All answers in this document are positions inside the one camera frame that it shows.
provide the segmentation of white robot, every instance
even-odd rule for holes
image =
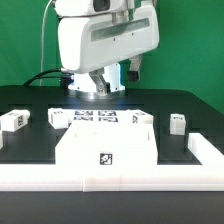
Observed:
[[[159,43],[152,0],[55,0],[64,69],[74,75],[72,95],[95,99],[124,94],[118,62],[130,59],[138,81],[141,55]]]

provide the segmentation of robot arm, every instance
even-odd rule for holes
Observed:
[[[102,68],[131,59],[129,79],[139,79],[140,55],[159,43],[152,0],[56,0],[54,6],[61,61],[69,73],[89,73],[107,94]]]

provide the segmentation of white box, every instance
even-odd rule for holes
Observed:
[[[61,108],[48,109],[48,122],[54,129],[68,128],[69,120]]]
[[[12,110],[1,116],[2,131],[15,132],[28,124],[30,112],[28,110]]]
[[[185,135],[186,120],[182,114],[170,115],[170,134],[171,135]]]
[[[153,124],[154,117],[141,110],[132,110],[132,122],[136,124]]]
[[[157,165],[153,125],[134,124],[129,115],[130,111],[74,111],[55,159],[58,166],[80,170],[83,191],[119,190],[121,178]]]

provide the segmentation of white plastic border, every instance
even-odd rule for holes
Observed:
[[[133,169],[114,187],[117,191],[223,191],[223,155],[197,133],[189,135],[188,147],[202,165]],[[111,190],[107,179],[93,180],[92,190]],[[83,191],[82,172],[75,166],[0,165],[0,191]]]

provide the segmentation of green backdrop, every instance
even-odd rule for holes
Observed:
[[[0,85],[20,85],[39,73],[41,24],[47,3],[0,2]],[[157,12],[159,47],[144,55],[141,80],[127,86],[187,90],[224,113],[224,1],[158,0]],[[57,24],[51,8],[45,69],[60,67]],[[122,67],[126,80],[128,62]]]

